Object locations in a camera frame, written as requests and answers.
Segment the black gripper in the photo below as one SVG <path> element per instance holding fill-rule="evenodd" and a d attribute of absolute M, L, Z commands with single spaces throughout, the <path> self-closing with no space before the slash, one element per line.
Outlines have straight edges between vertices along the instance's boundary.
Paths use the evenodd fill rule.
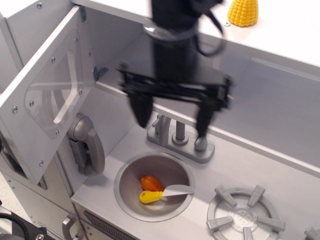
<path fill-rule="evenodd" d="M 215 111 L 227 108 L 234 81 L 205 63 L 208 57 L 197 37 L 164 41 L 149 39 L 149 53 L 132 62 L 121 62 L 122 90 L 127 94 L 138 124 L 150 120 L 154 98 L 193 103 L 198 106 L 196 130 L 203 138 Z"/>

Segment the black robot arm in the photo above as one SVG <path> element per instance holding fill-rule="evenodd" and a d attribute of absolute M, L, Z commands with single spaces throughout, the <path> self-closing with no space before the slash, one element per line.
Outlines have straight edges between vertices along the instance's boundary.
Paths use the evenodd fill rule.
<path fill-rule="evenodd" d="M 227 108 L 232 79 L 204 63 L 204 58 L 221 53 L 222 39 L 212 51 L 200 48 L 198 22 L 207 16 L 221 29 L 211 9 L 217 0 L 153 0 L 152 19 L 144 24 L 151 54 L 136 62 L 118 66 L 121 88 L 141 127 L 145 127 L 153 109 L 153 99 L 166 98 L 198 105 L 196 130 L 204 137 L 216 111 Z"/>

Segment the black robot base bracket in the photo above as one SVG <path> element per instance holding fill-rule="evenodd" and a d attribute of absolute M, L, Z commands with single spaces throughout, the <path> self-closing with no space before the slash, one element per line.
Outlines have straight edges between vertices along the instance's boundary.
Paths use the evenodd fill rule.
<path fill-rule="evenodd" d="M 1 233 L 1 240 L 51 240 L 46 228 L 38 228 L 14 213 L 0 213 L 0 219 L 11 222 L 11 233 Z"/>

